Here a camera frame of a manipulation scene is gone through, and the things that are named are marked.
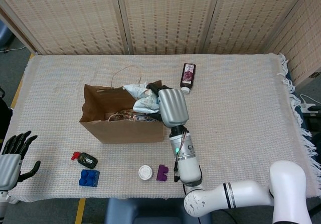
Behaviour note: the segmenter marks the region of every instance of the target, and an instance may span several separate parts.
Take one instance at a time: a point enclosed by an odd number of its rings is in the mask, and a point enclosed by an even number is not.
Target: brown paper bag
[[[85,85],[85,103],[80,123],[100,142],[141,143],[161,142],[164,138],[162,122],[135,122],[106,120],[107,113],[131,109],[136,100],[120,88]]]

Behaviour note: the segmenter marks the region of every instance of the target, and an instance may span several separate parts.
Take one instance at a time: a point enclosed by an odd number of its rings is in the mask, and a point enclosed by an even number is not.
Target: white cup lid
[[[190,93],[190,89],[188,87],[182,87],[181,90],[183,93]]]
[[[152,169],[148,165],[143,165],[140,167],[138,175],[142,180],[149,180],[152,177]]]

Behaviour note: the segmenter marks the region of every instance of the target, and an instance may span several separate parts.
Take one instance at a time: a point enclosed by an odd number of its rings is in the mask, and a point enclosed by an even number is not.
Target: dark bottle
[[[181,78],[181,90],[183,93],[190,93],[193,86],[194,75],[195,75],[196,65],[192,63],[185,63],[182,78]]]
[[[71,159],[72,160],[77,159],[79,164],[82,164],[90,169],[95,168],[95,166],[98,163],[98,160],[95,157],[88,155],[85,152],[83,152],[83,153],[74,152],[74,155],[73,155],[73,157],[71,157]]]

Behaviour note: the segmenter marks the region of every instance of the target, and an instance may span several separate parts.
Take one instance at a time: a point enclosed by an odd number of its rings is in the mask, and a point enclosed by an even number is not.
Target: white cable
[[[0,52],[9,52],[9,51],[14,51],[14,50],[21,50],[21,49],[24,49],[25,47],[26,46],[23,46],[21,48],[8,49],[8,50],[0,51]]]
[[[300,98],[302,98],[302,100],[303,100],[304,103],[306,103],[306,102],[305,102],[305,100],[304,100],[304,98],[303,98],[302,96],[307,97],[307,98],[311,99],[312,101],[314,101],[314,102],[316,102],[316,103],[318,103],[318,104],[321,104],[321,102],[318,102],[318,101],[314,100],[313,98],[311,98],[311,97],[309,97],[309,96],[307,96],[307,95],[300,94]]]

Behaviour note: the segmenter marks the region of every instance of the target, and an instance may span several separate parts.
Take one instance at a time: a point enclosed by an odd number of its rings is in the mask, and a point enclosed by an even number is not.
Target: purple toy block
[[[156,180],[166,181],[167,176],[165,174],[168,173],[168,171],[169,169],[165,165],[159,165]]]

